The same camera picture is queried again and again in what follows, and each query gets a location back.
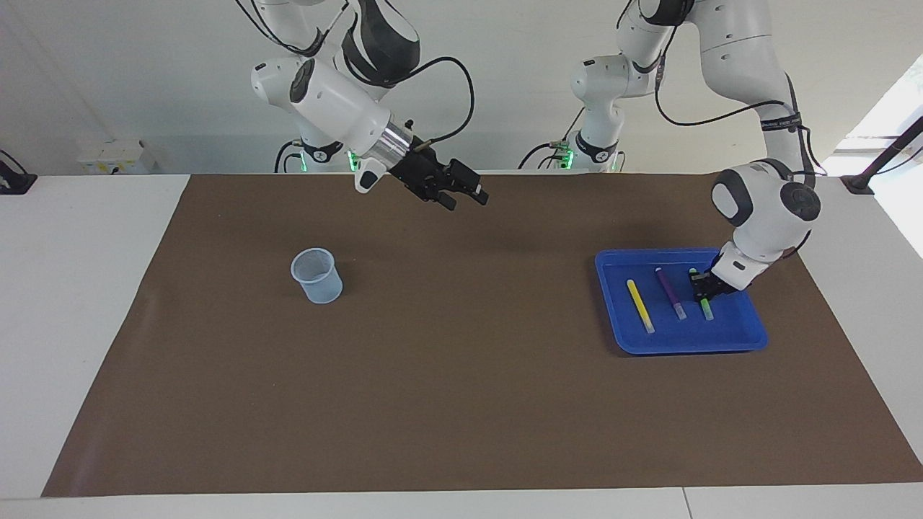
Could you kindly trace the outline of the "green pen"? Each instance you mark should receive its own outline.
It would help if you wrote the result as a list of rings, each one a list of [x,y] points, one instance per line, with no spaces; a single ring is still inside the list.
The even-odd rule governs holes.
[[[690,268],[689,269],[689,279],[690,279],[691,272],[698,272],[698,270],[695,268]],[[702,314],[705,317],[705,321],[713,321],[715,316],[713,316],[711,303],[709,302],[708,298],[703,298],[702,302],[699,303],[699,306],[701,306]]]

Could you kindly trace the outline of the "purple pen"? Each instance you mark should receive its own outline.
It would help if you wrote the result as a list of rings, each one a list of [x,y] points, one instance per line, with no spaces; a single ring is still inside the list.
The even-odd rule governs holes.
[[[670,303],[671,308],[676,313],[679,321],[686,321],[688,316],[686,315],[685,309],[683,308],[681,299],[679,298],[678,292],[676,292],[673,283],[671,282],[666,271],[662,267],[655,268],[655,275],[659,280],[660,285],[662,286],[663,292],[665,292],[666,297]]]

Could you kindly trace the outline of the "yellow pen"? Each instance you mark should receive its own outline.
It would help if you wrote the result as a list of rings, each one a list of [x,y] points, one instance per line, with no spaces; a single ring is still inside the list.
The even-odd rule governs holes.
[[[640,319],[642,319],[642,324],[645,331],[649,334],[655,333],[655,325],[653,325],[653,320],[650,318],[649,310],[643,301],[640,290],[637,289],[635,280],[627,279],[626,286],[627,291],[629,291],[630,296],[632,296],[632,302],[634,308],[637,310],[637,315],[640,317]]]

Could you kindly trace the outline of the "blue plastic tray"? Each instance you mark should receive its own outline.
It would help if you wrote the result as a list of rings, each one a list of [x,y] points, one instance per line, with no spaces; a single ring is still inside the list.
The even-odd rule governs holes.
[[[768,343],[768,335],[748,293],[719,296],[711,303],[713,321],[705,321],[693,299],[689,269],[705,272],[717,249],[609,249],[596,254],[596,271],[617,345],[631,355],[698,355],[751,352]],[[669,276],[688,319],[679,321],[655,275]],[[633,279],[655,325],[645,331],[627,291]]]

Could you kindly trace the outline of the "translucent plastic cup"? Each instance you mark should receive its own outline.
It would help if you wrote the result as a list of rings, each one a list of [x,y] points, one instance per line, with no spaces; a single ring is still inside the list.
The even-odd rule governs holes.
[[[329,250],[306,249],[299,252],[291,260],[290,273],[312,303],[332,303],[343,293],[343,280]]]

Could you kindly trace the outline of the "black clamp stand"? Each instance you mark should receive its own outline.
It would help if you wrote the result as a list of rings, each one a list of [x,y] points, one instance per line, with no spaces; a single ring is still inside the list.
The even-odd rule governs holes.
[[[23,195],[37,181],[20,161],[0,148],[0,195]]]
[[[874,192],[870,187],[870,182],[873,180],[873,177],[882,174],[886,170],[890,170],[888,164],[898,155],[902,154],[902,152],[913,144],[922,134],[923,115],[920,115],[907,129],[904,129],[887,148],[881,151],[863,171],[856,175],[843,175],[843,177],[840,177],[847,191],[854,195],[873,195]]]

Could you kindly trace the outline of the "brown table mat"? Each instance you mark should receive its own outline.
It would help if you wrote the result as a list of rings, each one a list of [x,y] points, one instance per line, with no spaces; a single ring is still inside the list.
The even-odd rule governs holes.
[[[594,259],[718,245],[712,175],[196,175],[46,497],[923,482],[798,257],[752,286],[758,352],[629,357]],[[333,253],[343,293],[291,278]]]

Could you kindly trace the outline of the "white power strip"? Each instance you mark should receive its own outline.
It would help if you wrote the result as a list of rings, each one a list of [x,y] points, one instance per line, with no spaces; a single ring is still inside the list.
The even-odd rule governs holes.
[[[154,174],[157,161],[139,139],[112,141],[96,148],[86,148],[78,156],[85,174],[146,175]]]

